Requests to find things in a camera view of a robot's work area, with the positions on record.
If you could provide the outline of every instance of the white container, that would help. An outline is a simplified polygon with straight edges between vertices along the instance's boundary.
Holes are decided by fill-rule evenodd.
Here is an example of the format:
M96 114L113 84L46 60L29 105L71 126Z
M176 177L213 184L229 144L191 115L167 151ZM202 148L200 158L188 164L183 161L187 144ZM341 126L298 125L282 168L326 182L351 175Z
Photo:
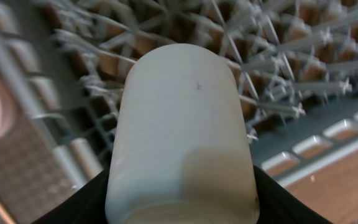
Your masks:
M175 44L126 80L111 162L109 223L256 223L254 171L234 77L215 54Z

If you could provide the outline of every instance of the white plastic bottle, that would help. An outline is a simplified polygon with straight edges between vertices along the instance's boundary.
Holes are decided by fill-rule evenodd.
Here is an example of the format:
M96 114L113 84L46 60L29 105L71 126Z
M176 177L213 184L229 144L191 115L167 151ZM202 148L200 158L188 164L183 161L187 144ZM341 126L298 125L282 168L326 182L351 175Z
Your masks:
M217 55L167 45L131 69L105 209L112 224L256 223L240 101Z

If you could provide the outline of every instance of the black object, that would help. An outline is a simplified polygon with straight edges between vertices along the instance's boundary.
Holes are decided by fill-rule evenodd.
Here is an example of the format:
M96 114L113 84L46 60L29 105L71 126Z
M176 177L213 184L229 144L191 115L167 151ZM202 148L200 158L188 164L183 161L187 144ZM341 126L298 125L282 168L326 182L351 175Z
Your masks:
M261 223L330 223L254 166ZM77 193L33 224L108 224L104 214L109 170L105 169Z

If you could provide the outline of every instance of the wooden floor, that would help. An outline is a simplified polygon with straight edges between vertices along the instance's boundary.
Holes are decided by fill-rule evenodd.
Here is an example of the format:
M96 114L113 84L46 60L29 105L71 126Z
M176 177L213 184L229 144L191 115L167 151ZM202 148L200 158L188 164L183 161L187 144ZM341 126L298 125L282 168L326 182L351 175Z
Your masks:
M287 190L333 223L358 220L358 151Z

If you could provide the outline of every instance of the white cylinder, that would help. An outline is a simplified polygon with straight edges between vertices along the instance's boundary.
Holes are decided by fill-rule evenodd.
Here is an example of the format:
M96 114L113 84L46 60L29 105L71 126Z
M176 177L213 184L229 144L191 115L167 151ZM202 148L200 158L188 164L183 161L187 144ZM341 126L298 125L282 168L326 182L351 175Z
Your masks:
M106 196L109 223L256 223L236 83L188 44L143 56L126 80Z

